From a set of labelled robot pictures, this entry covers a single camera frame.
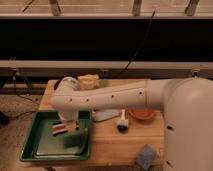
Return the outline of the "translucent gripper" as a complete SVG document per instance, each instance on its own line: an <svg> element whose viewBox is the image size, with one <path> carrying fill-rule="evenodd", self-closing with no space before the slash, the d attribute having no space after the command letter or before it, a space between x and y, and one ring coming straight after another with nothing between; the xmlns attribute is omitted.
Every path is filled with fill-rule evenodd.
<svg viewBox="0 0 213 171"><path fill-rule="evenodd" d="M60 112L59 118L69 132L74 132L78 129L78 114L76 112Z"/></svg>

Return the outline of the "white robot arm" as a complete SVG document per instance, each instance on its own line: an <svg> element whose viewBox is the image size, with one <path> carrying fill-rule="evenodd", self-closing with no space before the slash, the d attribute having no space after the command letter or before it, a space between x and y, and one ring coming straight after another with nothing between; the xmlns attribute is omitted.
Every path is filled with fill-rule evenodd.
<svg viewBox="0 0 213 171"><path fill-rule="evenodd" d="M66 77L51 97L63 120L80 110L151 108L164 114L164 171L213 171L213 81L190 77L142 80L79 90Z"/></svg>

